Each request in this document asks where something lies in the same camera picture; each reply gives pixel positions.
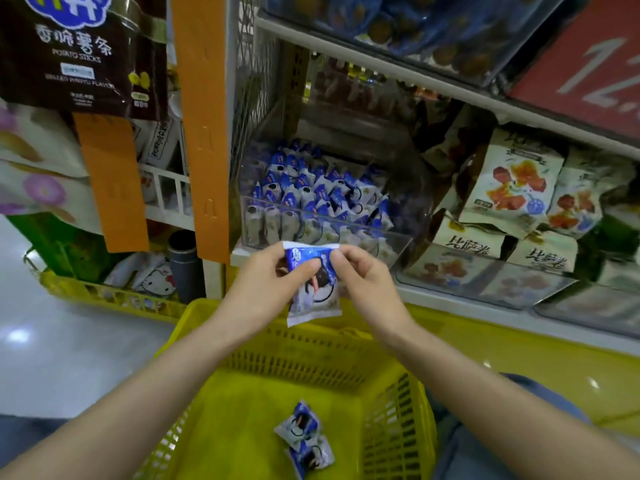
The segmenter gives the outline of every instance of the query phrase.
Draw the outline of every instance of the plastic packaging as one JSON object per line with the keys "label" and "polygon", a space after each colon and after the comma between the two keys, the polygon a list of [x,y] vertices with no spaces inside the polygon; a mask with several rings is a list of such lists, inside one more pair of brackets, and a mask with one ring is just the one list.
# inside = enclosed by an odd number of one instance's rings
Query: plastic packaging
{"label": "plastic packaging", "polygon": [[293,271],[300,263],[310,259],[319,258],[321,261],[320,270],[313,278],[300,286],[300,289],[294,295],[293,302],[289,307],[289,315],[287,316],[288,326],[291,327],[299,323],[308,322],[315,318],[342,315],[338,302],[338,277],[329,259],[331,251],[338,249],[338,247],[338,244],[312,246],[302,242],[284,242],[289,271]]}
{"label": "plastic packaging", "polygon": [[309,470],[322,470],[335,463],[335,457],[324,435],[302,441],[300,451],[289,448],[286,453],[293,462],[298,480],[303,480]]}
{"label": "plastic packaging", "polygon": [[302,441],[309,440],[320,429],[320,420],[303,399],[293,409],[293,414],[273,428],[293,451],[299,452]]}

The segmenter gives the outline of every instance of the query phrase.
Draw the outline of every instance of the yellow shopping basket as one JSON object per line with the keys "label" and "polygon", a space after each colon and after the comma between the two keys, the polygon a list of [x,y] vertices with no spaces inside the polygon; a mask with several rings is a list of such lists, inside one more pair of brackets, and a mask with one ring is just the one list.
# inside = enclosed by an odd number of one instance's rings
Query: yellow shopping basket
{"label": "yellow shopping basket", "polygon": [[[217,305],[190,304],[164,348]],[[335,455],[310,479],[430,478],[436,432],[420,382],[370,335],[313,324],[289,329],[281,320],[210,377],[134,478],[294,479],[273,428],[300,399],[318,414]]]}

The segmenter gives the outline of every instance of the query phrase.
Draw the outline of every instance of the acrylic display box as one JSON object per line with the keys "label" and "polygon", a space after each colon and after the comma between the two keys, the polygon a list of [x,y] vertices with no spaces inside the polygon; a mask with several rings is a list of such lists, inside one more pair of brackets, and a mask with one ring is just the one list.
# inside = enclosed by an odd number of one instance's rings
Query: acrylic display box
{"label": "acrylic display box", "polygon": [[[285,130],[285,117],[299,114],[297,128]],[[328,169],[358,177],[375,164],[378,197],[388,195],[393,227],[373,228],[371,220],[356,223],[256,198],[276,145],[284,136],[300,138],[322,150]],[[281,100],[247,143],[238,172],[245,246],[264,248],[279,240],[307,244],[354,244],[393,266],[431,217],[431,176],[412,149],[408,129],[386,120],[306,99]]]}

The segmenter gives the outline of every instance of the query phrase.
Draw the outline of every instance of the pizza roll package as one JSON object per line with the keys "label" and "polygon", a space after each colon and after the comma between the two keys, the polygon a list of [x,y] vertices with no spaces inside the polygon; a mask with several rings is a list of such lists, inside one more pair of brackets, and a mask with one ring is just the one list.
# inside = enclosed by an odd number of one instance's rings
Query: pizza roll package
{"label": "pizza roll package", "polygon": [[524,239],[546,220],[563,163],[537,140],[494,129],[486,153],[476,154],[466,170],[470,178],[458,179],[472,185],[460,222],[489,224]]}
{"label": "pizza roll package", "polygon": [[273,428],[274,433],[299,452],[302,441],[311,439],[320,429],[320,420],[304,400],[296,405],[293,414]]}
{"label": "pizza roll package", "polygon": [[534,232],[518,241],[507,262],[549,273],[572,273],[578,242],[554,231]]}
{"label": "pizza roll package", "polygon": [[296,471],[296,478],[303,480],[310,470],[322,470],[335,463],[335,457],[324,435],[316,435],[302,441],[300,450],[286,450]]}
{"label": "pizza roll package", "polygon": [[549,226],[580,239],[602,220],[601,195],[628,185],[635,176],[631,161],[572,147],[547,213]]}
{"label": "pizza roll package", "polygon": [[319,258],[321,266],[318,272],[293,297],[289,307],[287,325],[293,326],[308,322],[314,318],[338,317],[342,315],[338,302],[338,277],[331,265],[329,254],[338,249],[339,244],[312,246],[301,242],[284,242],[284,249],[289,271],[305,261]]}
{"label": "pizza roll package", "polygon": [[436,234],[426,249],[416,251],[417,259],[406,270],[409,276],[457,290],[500,258],[504,234],[462,225],[443,210],[434,216],[433,227],[437,228]]}

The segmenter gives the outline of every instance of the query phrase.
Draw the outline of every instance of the orange price tag holder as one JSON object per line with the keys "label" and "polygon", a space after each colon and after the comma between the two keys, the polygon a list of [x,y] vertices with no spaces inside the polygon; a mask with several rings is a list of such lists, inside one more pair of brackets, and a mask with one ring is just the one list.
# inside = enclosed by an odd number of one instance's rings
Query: orange price tag holder
{"label": "orange price tag holder", "polygon": [[198,256],[228,264],[226,1],[172,0],[172,13]]}
{"label": "orange price tag holder", "polygon": [[148,251],[145,202],[130,122],[78,112],[74,119],[108,251]]}

